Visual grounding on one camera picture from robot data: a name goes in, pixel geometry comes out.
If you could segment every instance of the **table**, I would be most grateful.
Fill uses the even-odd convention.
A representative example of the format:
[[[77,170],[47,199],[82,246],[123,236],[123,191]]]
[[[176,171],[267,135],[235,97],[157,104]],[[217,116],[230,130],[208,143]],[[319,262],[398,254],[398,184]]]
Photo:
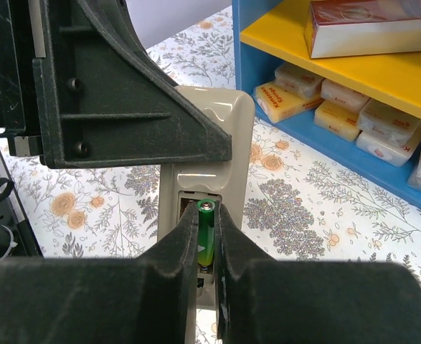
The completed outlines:
[[[231,8],[148,54],[181,85],[235,88]],[[136,257],[156,242],[158,166],[51,171],[0,146],[45,257]],[[242,231],[276,259],[396,262],[421,284],[421,211],[258,119],[245,202]],[[197,343],[215,341],[215,313],[200,310]]]

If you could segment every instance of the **battery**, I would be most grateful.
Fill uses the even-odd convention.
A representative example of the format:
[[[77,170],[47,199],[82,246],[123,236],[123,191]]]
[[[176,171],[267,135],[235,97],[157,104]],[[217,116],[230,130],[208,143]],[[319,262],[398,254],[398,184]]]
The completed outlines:
[[[213,263],[214,255],[214,214],[215,202],[202,199],[197,202],[199,210],[199,236],[197,246],[197,262],[202,267]]]

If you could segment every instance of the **screw hole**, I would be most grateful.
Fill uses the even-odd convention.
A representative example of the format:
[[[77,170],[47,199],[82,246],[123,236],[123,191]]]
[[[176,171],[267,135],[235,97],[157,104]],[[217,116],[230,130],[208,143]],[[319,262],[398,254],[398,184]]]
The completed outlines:
[[[76,142],[75,151],[79,156],[85,157],[89,153],[89,147],[84,142]]]
[[[67,86],[70,90],[77,92],[81,90],[82,82],[77,77],[72,77],[68,80]]]

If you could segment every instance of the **wooden shelf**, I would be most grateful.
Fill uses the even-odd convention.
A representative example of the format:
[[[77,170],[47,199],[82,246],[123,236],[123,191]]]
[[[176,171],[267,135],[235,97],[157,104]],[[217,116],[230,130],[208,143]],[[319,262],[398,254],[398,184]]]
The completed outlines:
[[[245,44],[421,118],[421,52],[310,59],[308,0],[285,0],[240,33]]]

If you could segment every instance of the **red box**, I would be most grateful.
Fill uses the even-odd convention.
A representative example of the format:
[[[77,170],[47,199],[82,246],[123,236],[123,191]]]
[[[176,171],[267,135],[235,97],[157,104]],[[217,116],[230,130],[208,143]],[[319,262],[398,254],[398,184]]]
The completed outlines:
[[[311,58],[419,52],[421,0],[311,1],[305,35]]]

